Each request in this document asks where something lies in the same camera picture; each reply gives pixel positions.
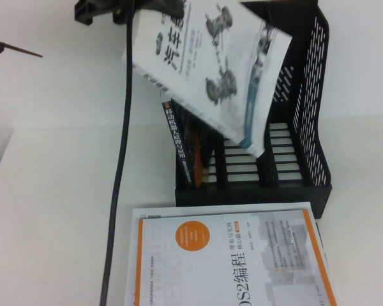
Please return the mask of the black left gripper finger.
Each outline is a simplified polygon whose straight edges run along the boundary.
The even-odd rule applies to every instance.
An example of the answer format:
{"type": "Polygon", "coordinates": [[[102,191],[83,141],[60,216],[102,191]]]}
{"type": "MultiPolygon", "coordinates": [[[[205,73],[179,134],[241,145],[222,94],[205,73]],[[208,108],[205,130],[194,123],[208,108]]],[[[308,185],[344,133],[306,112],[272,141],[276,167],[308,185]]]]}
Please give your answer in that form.
{"type": "Polygon", "coordinates": [[[178,0],[140,0],[137,9],[158,11],[174,18],[184,17],[184,4],[178,0]]]}

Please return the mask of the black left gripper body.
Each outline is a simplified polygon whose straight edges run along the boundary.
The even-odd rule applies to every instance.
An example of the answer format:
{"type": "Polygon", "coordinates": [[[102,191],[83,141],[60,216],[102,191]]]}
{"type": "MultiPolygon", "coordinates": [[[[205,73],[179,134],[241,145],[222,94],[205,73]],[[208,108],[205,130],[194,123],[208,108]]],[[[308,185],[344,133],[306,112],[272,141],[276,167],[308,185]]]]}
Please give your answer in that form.
{"type": "Polygon", "coordinates": [[[75,21],[86,26],[100,15],[112,14],[112,21],[117,25],[127,23],[127,1],[119,0],[79,0],[74,6],[75,21]]]}

